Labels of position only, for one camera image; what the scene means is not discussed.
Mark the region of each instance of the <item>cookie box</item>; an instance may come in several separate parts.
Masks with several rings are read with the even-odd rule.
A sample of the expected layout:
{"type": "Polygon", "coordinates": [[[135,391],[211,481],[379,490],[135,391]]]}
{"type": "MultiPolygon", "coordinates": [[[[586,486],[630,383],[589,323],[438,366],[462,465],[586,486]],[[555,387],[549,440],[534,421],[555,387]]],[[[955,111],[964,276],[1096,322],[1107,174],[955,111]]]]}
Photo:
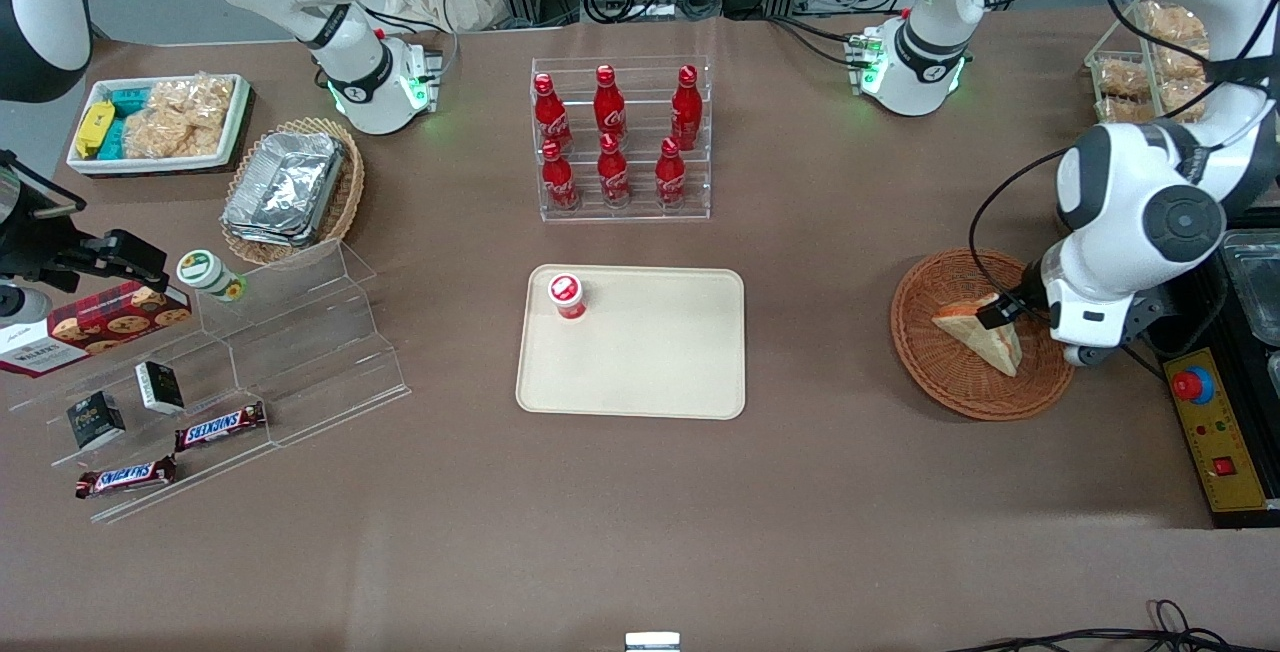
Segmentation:
{"type": "Polygon", "coordinates": [[[41,377],[188,319],[182,292],[127,282],[58,307],[45,322],[0,329],[0,370],[41,377]]]}
{"type": "MultiPolygon", "coordinates": [[[[84,177],[91,177],[96,179],[111,178],[111,177],[152,177],[164,174],[192,174],[200,170],[207,172],[225,172],[221,168],[229,163],[233,152],[236,151],[236,143],[239,138],[242,124],[244,118],[246,108],[250,101],[250,83],[247,79],[239,74],[224,74],[216,73],[218,77],[229,77],[234,81],[236,86],[232,90],[230,106],[227,110],[227,118],[223,120],[223,134],[218,142],[218,151],[212,155],[200,155],[192,158],[163,158],[163,159],[124,159],[124,160],[96,160],[96,159],[83,159],[76,150],[74,134],[72,136],[72,143],[67,147],[67,165],[76,172],[79,172],[84,177]]],[[[84,109],[81,110],[81,115],[76,118],[76,124],[79,127],[79,120],[84,119],[88,114],[88,109],[95,102],[101,102],[111,97],[111,92],[116,90],[136,90],[136,88],[150,88],[156,82],[170,82],[177,79],[191,79],[193,76],[186,77],[140,77],[133,79],[104,79],[101,82],[95,82],[93,87],[88,91],[88,99],[84,100],[84,109]]]]}

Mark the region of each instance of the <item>red switch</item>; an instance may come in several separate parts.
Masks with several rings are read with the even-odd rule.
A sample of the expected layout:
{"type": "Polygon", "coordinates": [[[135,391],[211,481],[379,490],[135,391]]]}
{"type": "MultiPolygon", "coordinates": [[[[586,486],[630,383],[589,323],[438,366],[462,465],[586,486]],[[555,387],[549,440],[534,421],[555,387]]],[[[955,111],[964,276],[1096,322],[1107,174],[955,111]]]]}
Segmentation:
{"type": "Polygon", "coordinates": [[[1174,397],[1190,402],[1201,396],[1201,392],[1204,391],[1204,384],[1201,383],[1196,373],[1183,370],[1174,375],[1172,388],[1174,397]]]}
{"type": "Polygon", "coordinates": [[[1213,457],[1213,474],[1228,477],[1235,474],[1235,462],[1231,457],[1213,457]]]}

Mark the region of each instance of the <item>aluminum foil container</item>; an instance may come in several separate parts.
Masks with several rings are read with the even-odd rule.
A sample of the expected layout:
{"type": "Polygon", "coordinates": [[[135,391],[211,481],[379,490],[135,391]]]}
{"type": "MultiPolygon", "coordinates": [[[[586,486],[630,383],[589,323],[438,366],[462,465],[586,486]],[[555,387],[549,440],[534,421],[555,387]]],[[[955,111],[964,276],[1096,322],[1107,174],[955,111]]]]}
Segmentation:
{"type": "Polygon", "coordinates": [[[329,134],[268,136],[223,210],[232,234],[303,247],[315,242],[337,187],[344,149],[329,134]]]}

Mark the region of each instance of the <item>coca-cola bottle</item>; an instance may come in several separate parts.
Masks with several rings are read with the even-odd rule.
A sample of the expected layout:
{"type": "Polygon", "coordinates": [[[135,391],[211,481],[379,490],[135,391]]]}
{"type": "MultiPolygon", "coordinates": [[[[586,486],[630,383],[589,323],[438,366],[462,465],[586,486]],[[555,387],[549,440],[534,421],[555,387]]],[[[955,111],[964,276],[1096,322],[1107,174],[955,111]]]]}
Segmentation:
{"type": "Polygon", "coordinates": [[[534,92],[538,101],[534,102],[534,115],[538,119],[538,133],[543,141],[553,140],[559,143],[561,151],[568,154],[573,151],[573,134],[568,131],[568,111],[561,101],[552,83],[552,76],[545,72],[534,76],[534,92]]]}
{"type": "Polygon", "coordinates": [[[686,64],[680,68],[680,87],[671,97],[671,136],[681,150],[692,150],[698,142],[698,128],[703,123],[703,96],[698,92],[698,68],[686,64]]]}
{"type": "Polygon", "coordinates": [[[627,160],[618,151],[618,137],[611,132],[600,134],[600,159],[595,163],[600,172],[600,192],[604,205],[627,206],[631,201],[631,184],[627,182],[627,160]]]}
{"type": "Polygon", "coordinates": [[[582,204],[573,184],[573,169],[561,156],[559,142],[543,142],[543,187],[547,187],[547,200],[559,210],[576,210],[582,204]]]}
{"type": "Polygon", "coordinates": [[[602,64],[595,68],[595,126],[600,134],[609,133],[618,138],[618,146],[627,146],[627,106],[618,92],[613,68],[602,64]]]}
{"type": "Polygon", "coordinates": [[[685,160],[680,159],[680,145],[675,138],[662,141],[662,156],[654,170],[658,177],[658,202],[667,209],[685,205],[685,160]]]}

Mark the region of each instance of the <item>wicker tray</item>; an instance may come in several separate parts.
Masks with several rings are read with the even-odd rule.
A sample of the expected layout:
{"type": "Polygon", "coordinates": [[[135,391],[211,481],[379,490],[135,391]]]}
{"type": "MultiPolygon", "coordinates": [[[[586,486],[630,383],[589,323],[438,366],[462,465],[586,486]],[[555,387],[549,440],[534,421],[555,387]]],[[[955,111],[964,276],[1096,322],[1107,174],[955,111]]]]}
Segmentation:
{"type": "MultiPolygon", "coordinates": [[[[333,190],[333,197],[329,200],[329,209],[325,213],[324,223],[320,224],[320,236],[316,238],[316,245],[329,240],[342,240],[351,229],[351,223],[356,220],[360,196],[365,191],[365,160],[361,159],[360,150],[357,150],[356,141],[351,137],[351,133],[335,122],[306,118],[285,122],[271,132],[265,133],[241,158],[239,165],[236,168],[236,177],[227,191],[227,201],[230,201],[232,195],[239,187],[241,179],[244,178],[244,168],[248,165],[250,158],[262,145],[262,140],[275,132],[300,132],[303,134],[323,132],[337,140],[342,140],[342,143],[347,147],[347,155],[343,156],[342,168],[339,169],[342,177],[338,178],[338,184],[333,190]]],[[[259,265],[283,260],[306,249],[250,242],[232,234],[227,229],[227,225],[223,225],[223,237],[227,238],[227,246],[230,247],[232,252],[236,252],[237,257],[259,265]]]]}
{"type": "MultiPolygon", "coordinates": [[[[982,261],[1001,284],[1018,284],[1023,264],[982,250],[982,261]]],[[[937,325],[942,305],[995,292],[969,256],[948,250],[920,260],[897,286],[890,309],[893,347],[919,387],[943,406],[979,420],[1028,419],[1052,407],[1075,371],[1048,328],[1028,315],[1014,323],[1023,346],[1018,377],[1006,377],[937,325]]]]}

